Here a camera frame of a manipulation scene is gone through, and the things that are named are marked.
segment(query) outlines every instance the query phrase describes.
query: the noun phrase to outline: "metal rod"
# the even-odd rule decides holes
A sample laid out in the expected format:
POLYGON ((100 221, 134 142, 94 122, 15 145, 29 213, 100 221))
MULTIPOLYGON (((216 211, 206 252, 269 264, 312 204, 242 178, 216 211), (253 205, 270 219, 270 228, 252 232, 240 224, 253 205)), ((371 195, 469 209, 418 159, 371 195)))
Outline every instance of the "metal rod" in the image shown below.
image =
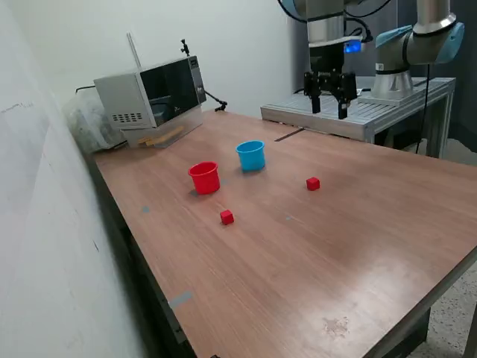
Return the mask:
POLYGON ((139 60, 139 56, 136 51, 136 46, 134 45, 133 37, 131 36, 131 32, 126 33, 127 41, 129 41, 129 46, 131 47, 131 51, 133 52, 134 60, 136 61, 136 66, 138 69, 141 69, 141 61, 139 60))

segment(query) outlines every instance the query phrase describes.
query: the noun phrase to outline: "metal platform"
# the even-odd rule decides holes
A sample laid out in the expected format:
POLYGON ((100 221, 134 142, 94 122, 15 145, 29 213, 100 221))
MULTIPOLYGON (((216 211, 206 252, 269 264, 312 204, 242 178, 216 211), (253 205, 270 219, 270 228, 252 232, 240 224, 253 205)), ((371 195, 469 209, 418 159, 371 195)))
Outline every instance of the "metal platform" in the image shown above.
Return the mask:
MULTIPOLYGON (((356 80, 358 88, 371 88, 374 83, 374 77, 358 77, 356 80)), ((400 100, 382 100, 364 92, 351 102, 346 119, 338 119, 338 102, 334 97, 323 95, 321 113, 313 114, 310 99, 302 93, 278 104, 263 106, 262 118, 374 143, 375 135, 423 109, 425 78, 413 78, 413 82, 416 86, 414 93, 400 100)), ((435 78, 429 83, 427 119, 430 125, 426 137, 430 157, 441 157, 445 149, 454 89, 455 78, 435 78)))

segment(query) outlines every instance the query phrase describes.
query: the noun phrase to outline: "blue light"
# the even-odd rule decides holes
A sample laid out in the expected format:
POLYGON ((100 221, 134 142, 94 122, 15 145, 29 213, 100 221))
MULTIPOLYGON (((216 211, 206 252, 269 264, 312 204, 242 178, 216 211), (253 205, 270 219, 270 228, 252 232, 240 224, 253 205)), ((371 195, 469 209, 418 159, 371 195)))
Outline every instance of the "blue light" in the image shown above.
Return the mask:
POLYGON ((344 44, 344 53, 361 52, 361 40, 351 40, 344 44))

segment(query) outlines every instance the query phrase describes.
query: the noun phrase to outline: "table leg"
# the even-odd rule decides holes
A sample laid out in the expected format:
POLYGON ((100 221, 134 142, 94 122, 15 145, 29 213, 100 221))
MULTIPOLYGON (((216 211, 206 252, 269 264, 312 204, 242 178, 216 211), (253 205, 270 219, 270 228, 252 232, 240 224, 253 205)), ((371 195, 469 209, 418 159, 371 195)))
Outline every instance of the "table leg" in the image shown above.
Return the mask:
POLYGON ((428 157, 442 158, 446 149, 447 137, 449 136, 449 123, 452 112, 454 92, 445 99, 429 107, 427 116, 427 153, 428 157))
POLYGON ((472 319, 472 325, 470 326, 464 358, 477 358, 477 307, 472 319))
POLYGON ((431 310, 427 310, 426 314, 414 325, 405 338, 394 347, 383 358, 400 358, 407 357, 411 354, 421 343, 427 340, 427 332, 429 329, 429 319, 431 317, 431 310))

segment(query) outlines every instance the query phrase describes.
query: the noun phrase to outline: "red cup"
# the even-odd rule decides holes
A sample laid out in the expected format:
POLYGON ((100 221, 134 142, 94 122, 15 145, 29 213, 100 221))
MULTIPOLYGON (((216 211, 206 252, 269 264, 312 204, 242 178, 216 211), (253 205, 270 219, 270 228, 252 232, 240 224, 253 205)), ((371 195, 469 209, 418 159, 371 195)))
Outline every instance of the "red cup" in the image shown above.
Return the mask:
POLYGON ((218 179, 218 165, 215 162, 202 162, 189 169, 195 185, 195 191, 200 195, 216 192, 221 187, 218 179))

